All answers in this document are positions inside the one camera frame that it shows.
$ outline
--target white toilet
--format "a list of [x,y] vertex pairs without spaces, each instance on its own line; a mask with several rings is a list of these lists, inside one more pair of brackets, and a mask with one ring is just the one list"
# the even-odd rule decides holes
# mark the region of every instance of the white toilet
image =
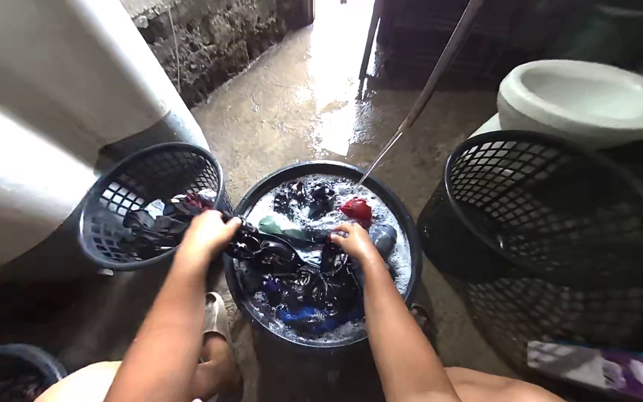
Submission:
[[606,148],[643,140],[643,77],[574,60],[515,67],[500,84],[503,130],[532,130]]

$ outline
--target rough stone wall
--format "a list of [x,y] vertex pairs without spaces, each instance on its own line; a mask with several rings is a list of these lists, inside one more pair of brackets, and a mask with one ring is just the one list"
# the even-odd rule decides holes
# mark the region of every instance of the rough stone wall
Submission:
[[296,1],[121,0],[188,107],[280,41]]

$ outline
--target green cloth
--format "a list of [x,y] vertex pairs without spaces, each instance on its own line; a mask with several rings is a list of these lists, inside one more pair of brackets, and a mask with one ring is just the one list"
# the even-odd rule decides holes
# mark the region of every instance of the green cloth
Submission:
[[297,239],[304,239],[304,233],[302,233],[299,229],[282,230],[281,227],[279,227],[279,224],[274,219],[273,215],[263,217],[261,220],[259,220],[259,224],[257,224],[257,226],[260,231],[269,233],[271,235],[286,235],[295,237]]

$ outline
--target right hand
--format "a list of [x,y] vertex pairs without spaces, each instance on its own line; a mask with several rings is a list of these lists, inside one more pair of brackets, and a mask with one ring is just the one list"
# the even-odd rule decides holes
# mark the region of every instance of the right hand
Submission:
[[222,213],[216,210],[207,210],[197,215],[183,236],[176,258],[192,259],[189,262],[194,262],[198,257],[215,258],[227,247],[240,224],[238,217],[223,223]]
[[342,223],[335,230],[349,234],[348,237],[332,234],[332,242],[338,244],[352,258],[361,262],[369,262],[375,258],[381,259],[379,251],[376,250],[374,243],[369,238],[369,233],[362,228],[361,224],[356,222]]

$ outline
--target slipper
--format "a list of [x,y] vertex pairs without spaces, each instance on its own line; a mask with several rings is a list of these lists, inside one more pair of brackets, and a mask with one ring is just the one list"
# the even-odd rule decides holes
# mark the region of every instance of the slipper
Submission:
[[433,336],[433,322],[431,321],[431,315],[428,314],[428,311],[425,307],[412,303],[411,308],[409,308],[411,315],[416,319],[418,326],[421,327],[421,331],[429,340],[432,340]]
[[217,292],[206,294],[205,300],[205,329],[202,335],[214,332],[222,335],[228,345],[231,345],[230,324],[227,320],[227,309],[222,296]]

